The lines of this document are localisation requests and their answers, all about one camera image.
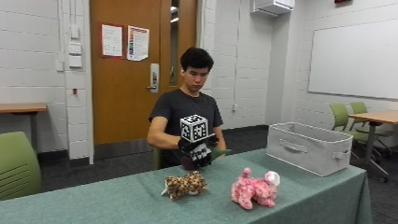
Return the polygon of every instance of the wall outlet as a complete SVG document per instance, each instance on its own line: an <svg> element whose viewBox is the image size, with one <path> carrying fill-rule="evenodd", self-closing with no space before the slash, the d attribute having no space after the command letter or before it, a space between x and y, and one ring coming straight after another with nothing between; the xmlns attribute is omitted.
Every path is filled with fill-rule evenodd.
<svg viewBox="0 0 398 224"><path fill-rule="evenodd" d="M57 72L63 72L65 71L65 62L55 61L54 66L55 66Z"/></svg>

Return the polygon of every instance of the hand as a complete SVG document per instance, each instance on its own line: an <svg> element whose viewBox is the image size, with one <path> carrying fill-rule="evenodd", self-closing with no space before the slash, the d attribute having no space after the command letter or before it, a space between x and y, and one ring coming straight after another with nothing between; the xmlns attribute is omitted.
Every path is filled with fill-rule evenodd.
<svg viewBox="0 0 398 224"><path fill-rule="evenodd" d="M189 152L191 150L195 149L195 147L199 146L201 143L203 143L205 140L199 140L194 143L189 142L185 138L181 138L179 141L178 141L178 148L181 149L181 151L185 153L185 154L189 154Z"/></svg>
<svg viewBox="0 0 398 224"><path fill-rule="evenodd" d="M215 147L217 144L218 144L218 138L217 138L217 136L213 134L213 135L210 136L210 138L209 138L209 146L210 146L210 147Z"/></svg>
<svg viewBox="0 0 398 224"><path fill-rule="evenodd" d="M206 144L198 145L190 152L189 157L197 167L203 167L211 164L211 150Z"/></svg>

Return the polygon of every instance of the black t-shirt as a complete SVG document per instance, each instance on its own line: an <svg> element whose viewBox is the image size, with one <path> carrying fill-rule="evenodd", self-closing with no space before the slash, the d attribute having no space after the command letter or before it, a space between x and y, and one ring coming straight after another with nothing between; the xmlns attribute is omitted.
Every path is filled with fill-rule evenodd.
<svg viewBox="0 0 398 224"><path fill-rule="evenodd" d="M177 89L161 95L151 110L149 121L154 117L167 119L165 133L174 136L181 135L179 119L193 115L199 115L207 119L207 133L213 133L213 128L222 124L221 114L214 98L203 93L193 97ZM161 151L162 167L179 165L182 153L178 149Z"/></svg>

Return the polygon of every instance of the paper sign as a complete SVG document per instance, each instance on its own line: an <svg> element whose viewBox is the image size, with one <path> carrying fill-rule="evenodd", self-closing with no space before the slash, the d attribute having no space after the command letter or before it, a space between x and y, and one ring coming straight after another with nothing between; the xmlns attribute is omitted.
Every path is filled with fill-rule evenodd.
<svg viewBox="0 0 398 224"><path fill-rule="evenodd" d="M123 56L123 28L121 26L101 25L102 56Z"/></svg>
<svg viewBox="0 0 398 224"><path fill-rule="evenodd" d="M147 58L149 30L127 26L126 59L141 61Z"/></svg>

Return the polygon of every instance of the teal tablecloth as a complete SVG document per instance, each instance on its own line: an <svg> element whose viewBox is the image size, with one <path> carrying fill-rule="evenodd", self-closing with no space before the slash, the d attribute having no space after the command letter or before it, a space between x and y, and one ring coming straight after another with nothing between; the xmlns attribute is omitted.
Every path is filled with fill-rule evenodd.
<svg viewBox="0 0 398 224"><path fill-rule="evenodd" d="M244 210L230 200L242 169L280 175L275 207ZM0 223L371 223L366 172L351 167L319 177L266 156L264 150L217 159L201 173L209 189L174 202L161 196L179 167L130 175L0 202Z"/></svg>

